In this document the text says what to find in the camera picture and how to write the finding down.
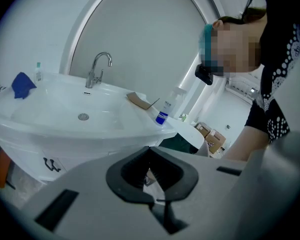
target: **floor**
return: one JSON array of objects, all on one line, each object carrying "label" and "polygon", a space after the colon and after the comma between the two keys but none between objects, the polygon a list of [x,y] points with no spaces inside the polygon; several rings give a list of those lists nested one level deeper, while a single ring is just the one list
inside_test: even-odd
[{"label": "floor", "polygon": [[20,167],[11,162],[7,181],[4,188],[0,188],[0,197],[2,200],[21,209],[23,205],[45,185],[25,173]]}]

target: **person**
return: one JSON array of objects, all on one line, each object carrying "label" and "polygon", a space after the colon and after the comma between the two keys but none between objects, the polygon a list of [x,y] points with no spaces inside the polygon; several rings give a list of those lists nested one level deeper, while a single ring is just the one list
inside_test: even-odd
[{"label": "person", "polygon": [[246,161],[251,152],[290,131],[274,93],[300,54],[300,12],[287,0],[266,0],[266,8],[246,7],[238,18],[223,16],[206,25],[203,35],[207,33],[210,47],[201,60],[213,75],[251,72],[264,65],[258,98],[241,134],[223,156]]}]

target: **small bottle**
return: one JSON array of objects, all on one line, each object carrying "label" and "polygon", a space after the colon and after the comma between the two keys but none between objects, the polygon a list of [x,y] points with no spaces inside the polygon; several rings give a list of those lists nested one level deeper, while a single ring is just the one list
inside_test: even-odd
[{"label": "small bottle", "polygon": [[165,121],[168,118],[168,115],[172,112],[174,109],[176,103],[177,103],[177,97],[178,95],[182,95],[184,90],[175,87],[173,91],[171,92],[170,96],[166,99],[164,102],[163,108],[160,110],[158,116],[156,117],[155,121],[159,125],[163,125]]},{"label": "small bottle", "polygon": [[40,82],[42,82],[44,77],[42,68],[41,68],[41,63],[37,62],[36,63],[36,68],[34,69],[34,83],[38,84]]}]

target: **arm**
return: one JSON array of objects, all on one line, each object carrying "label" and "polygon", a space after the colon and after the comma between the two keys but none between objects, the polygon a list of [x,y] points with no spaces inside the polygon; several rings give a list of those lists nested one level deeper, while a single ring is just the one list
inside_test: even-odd
[{"label": "arm", "polygon": [[264,149],[268,143],[267,133],[251,126],[245,126],[222,158],[247,161],[252,151]]}]

